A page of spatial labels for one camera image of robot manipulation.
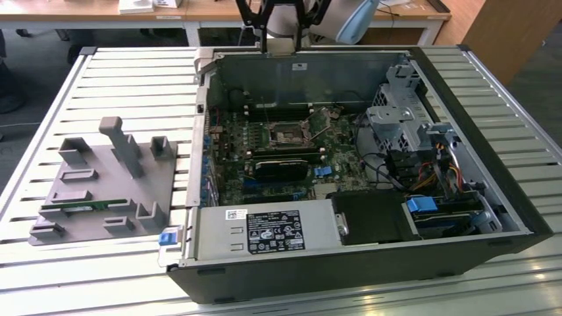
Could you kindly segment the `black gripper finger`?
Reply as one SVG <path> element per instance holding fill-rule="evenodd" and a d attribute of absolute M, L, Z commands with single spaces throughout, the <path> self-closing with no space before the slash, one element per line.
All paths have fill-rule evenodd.
<path fill-rule="evenodd" d="M 329 10 L 331 0 L 313 1 L 313 6 L 309 7 L 306 1 L 295 1 L 297 11 L 297 35 L 294 37 L 295 50 L 299 51 L 302 48 L 302 38 L 306 29 L 310 29 L 311 25 L 321 25 Z"/>
<path fill-rule="evenodd" d="M 245 25 L 258 30 L 258 37 L 261 40 L 259 41 L 261 52 L 266 53 L 267 52 L 267 24 L 269 24 L 269 19 L 274 11 L 274 7 L 278 4 L 278 1 L 274 1 L 274 0 L 262 1 L 261 8 L 257 13 L 253 12 L 251 6 L 249 5 L 247 1 L 236 0 L 235 2 L 236 2 L 236 6 L 241 12 Z"/>

